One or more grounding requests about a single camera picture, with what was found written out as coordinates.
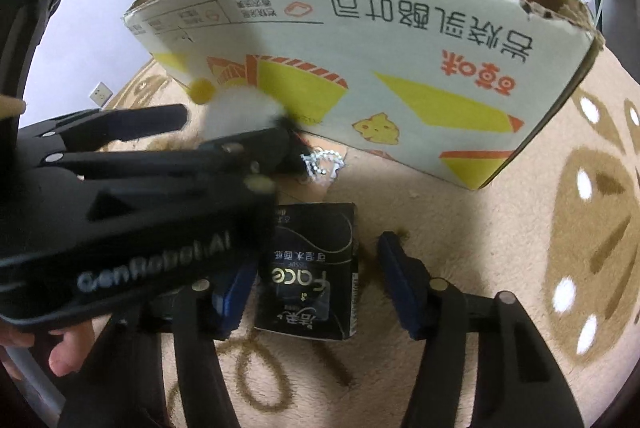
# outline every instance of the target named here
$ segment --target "yellow pom-pom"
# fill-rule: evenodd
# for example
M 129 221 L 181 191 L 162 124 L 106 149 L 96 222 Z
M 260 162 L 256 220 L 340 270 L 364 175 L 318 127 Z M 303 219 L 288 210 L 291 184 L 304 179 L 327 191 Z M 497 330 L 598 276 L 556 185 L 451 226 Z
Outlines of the yellow pom-pom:
M 216 87 L 205 78 L 195 80 L 189 86 L 189 97 L 195 104 L 206 104 L 213 99 Z

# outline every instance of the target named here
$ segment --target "beige carpet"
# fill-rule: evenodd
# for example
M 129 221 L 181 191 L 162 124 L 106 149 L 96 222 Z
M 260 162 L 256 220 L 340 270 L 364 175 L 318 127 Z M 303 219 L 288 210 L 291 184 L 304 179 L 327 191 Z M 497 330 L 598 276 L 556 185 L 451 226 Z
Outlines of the beige carpet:
M 184 103 L 183 132 L 110 150 L 190 148 L 202 109 L 147 64 L 111 107 Z M 327 201 L 358 205 L 362 243 L 358 332 L 311 342 L 242 326 L 218 345 L 243 427 L 399 426 L 424 344 L 400 328 L 380 285 L 374 243 L 408 233 L 405 249 L 462 291 L 516 293 L 546 339 L 590 425 L 640 358 L 640 87 L 605 50 L 580 89 L 487 188 L 471 192 L 391 160 L 344 148 Z M 327 190 L 287 183 L 283 200 Z M 172 419 L 185 426 L 170 340 L 164 366 Z M 469 352 L 476 340 L 470 336 Z M 466 365 L 457 426 L 470 421 L 476 361 Z

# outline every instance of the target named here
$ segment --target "human hand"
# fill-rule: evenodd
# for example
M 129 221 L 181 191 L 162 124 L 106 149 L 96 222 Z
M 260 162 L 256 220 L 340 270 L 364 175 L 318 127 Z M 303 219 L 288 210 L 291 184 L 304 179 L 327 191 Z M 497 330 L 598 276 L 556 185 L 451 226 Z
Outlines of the human hand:
M 0 94 L 0 119 L 15 118 L 24 114 L 27 104 L 23 100 Z
M 56 376 L 62 377 L 80 370 L 94 345 L 95 335 L 92 323 L 88 321 L 59 331 L 51 331 L 50 334 L 63 337 L 49 355 L 51 371 Z M 33 346 L 34 342 L 33 334 L 18 332 L 12 326 L 0 322 L 0 345 L 2 347 L 28 348 Z M 2 364 L 12 377 L 20 378 L 19 372 L 5 354 L 2 354 Z

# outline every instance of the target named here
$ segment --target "metal bead chain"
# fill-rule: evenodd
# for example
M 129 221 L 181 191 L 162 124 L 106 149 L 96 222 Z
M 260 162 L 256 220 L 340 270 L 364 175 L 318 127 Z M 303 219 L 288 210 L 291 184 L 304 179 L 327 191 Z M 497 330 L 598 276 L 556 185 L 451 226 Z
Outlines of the metal bead chain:
M 331 175 L 329 175 L 332 180 L 337 177 L 337 171 L 344 167 L 342 156 L 335 150 L 324 150 L 316 146 L 310 155 L 301 155 L 300 157 L 305 162 L 306 173 L 313 180 L 318 180 L 319 176 L 327 175 L 327 170 L 320 167 L 320 161 L 334 163 L 334 168 L 331 171 Z

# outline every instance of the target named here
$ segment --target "cardboard box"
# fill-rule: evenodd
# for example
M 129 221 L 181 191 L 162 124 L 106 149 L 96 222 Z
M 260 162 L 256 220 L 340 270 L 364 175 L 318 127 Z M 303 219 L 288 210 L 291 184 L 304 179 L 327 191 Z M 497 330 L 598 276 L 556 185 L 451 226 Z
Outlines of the cardboard box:
M 180 82 L 252 84 L 313 134 L 479 188 L 602 48 L 578 0 L 138 0 Z

